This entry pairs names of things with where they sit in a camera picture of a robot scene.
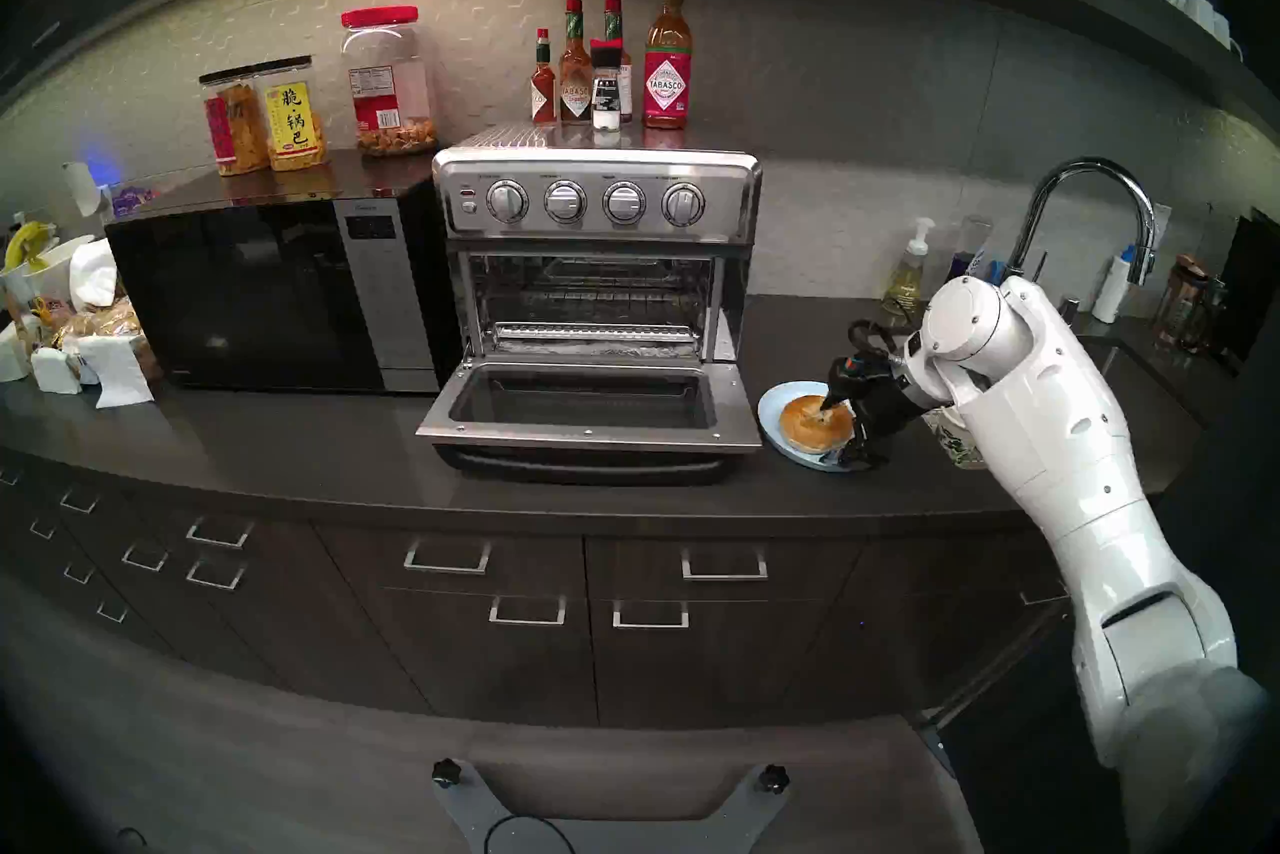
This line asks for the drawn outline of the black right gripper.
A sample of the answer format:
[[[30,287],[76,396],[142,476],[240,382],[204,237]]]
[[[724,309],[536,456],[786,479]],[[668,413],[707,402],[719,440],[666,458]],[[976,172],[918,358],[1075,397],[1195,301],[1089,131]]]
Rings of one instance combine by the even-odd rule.
[[[847,406],[852,433],[828,462],[841,470],[873,470],[890,462],[892,437],[922,417],[924,408],[910,399],[888,357],[837,357],[829,364],[828,391],[820,414]]]

